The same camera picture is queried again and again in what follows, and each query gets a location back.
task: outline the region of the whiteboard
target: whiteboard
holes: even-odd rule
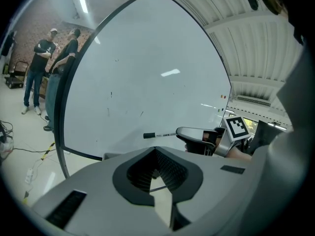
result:
[[[151,146],[185,150],[176,136],[143,139],[143,133],[213,129],[231,90],[208,35],[173,0],[122,5],[91,35],[71,69],[63,147],[92,158]]]

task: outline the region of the power strip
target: power strip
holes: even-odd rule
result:
[[[34,174],[34,170],[29,168],[25,177],[26,183],[30,184],[32,182],[33,174]]]

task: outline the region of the black shoe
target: black shoe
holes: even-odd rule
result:
[[[54,132],[54,129],[53,128],[51,128],[50,126],[45,126],[45,127],[43,127],[43,129],[45,130],[45,131],[52,131],[52,132]]]

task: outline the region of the brick wall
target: brick wall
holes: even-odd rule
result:
[[[58,43],[61,49],[68,43],[67,35],[73,28],[79,28],[81,31],[81,35],[78,38],[78,50],[81,49],[92,33],[91,29],[61,21],[49,0],[34,0],[25,10],[14,28],[14,30],[17,30],[15,36],[17,44],[11,56],[9,69],[12,69],[15,63],[19,60],[25,61],[30,65],[34,56],[34,46],[39,40],[44,39],[47,36],[47,33],[51,28],[56,28],[58,30],[54,42]],[[58,52],[55,50],[47,65],[51,66],[57,56]]]

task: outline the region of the whiteboard frame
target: whiteboard frame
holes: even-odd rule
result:
[[[94,160],[99,160],[102,161],[102,157],[98,157],[98,156],[93,156],[90,154],[85,154],[79,151],[76,151],[74,149],[71,149],[69,147],[65,146],[64,143],[64,115],[65,115],[65,108],[66,108],[66,102],[67,102],[67,98],[68,98],[68,94],[70,91],[70,87],[71,87],[71,83],[72,80],[74,78],[75,72],[81,62],[82,57],[84,56],[85,52],[87,51],[87,49],[89,48],[89,46],[91,45],[91,43],[94,41],[95,37],[99,34],[99,32],[118,14],[120,13],[123,9],[125,9],[127,6],[129,6],[130,4],[132,4],[133,2],[135,2],[137,0],[129,0],[127,2],[125,2],[124,4],[122,4],[120,7],[118,7],[114,12],[112,12],[108,17],[106,17],[100,24],[99,26],[95,29],[95,31],[90,35],[90,37],[87,39],[87,41],[84,43],[83,47],[81,48],[78,57],[76,58],[76,60],[74,61],[74,64],[69,67],[69,72],[68,77],[66,78],[66,82],[64,85],[64,90],[58,90],[57,92],[57,96],[56,96],[56,102],[60,102],[61,103],[61,107],[60,107],[60,112],[58,112],[58,109],[55,108],[55,113],[54,113],[54,127],[55,127],[55,141],[56,141],[56,147],[59,147],[63,150],[69,151],[71,153],[74,153],[76,155],[79,156],[83,156],[86,158],[90,158],[90,159],[94,159]],[[211,38],[209,37],[209,35],[206,33],[205,29],[199,24],[199,22],[184,8],[182,7],[179,3],[177,3],[175,0],[172,0],[174,3],[176,3],[178,6],[180,6],[188,15],[190,15],[195,22],[202,28],[202,30],[204,31],[205,35],[209,38],[209,40],[211,41],[212,45],[214,46],[218,56],[220,57],[223,67],[225,69],[226,72],[226,76],[228,78],[228,81],[230,83],[230,88],[231,87],[231,82],[230,79],[228,77],[228,73],[226,71],[226,67],[224,65],[224,62],[222,60],[221,55],[219,54],[216,46],[214,45],[213,41],[211,40]]]

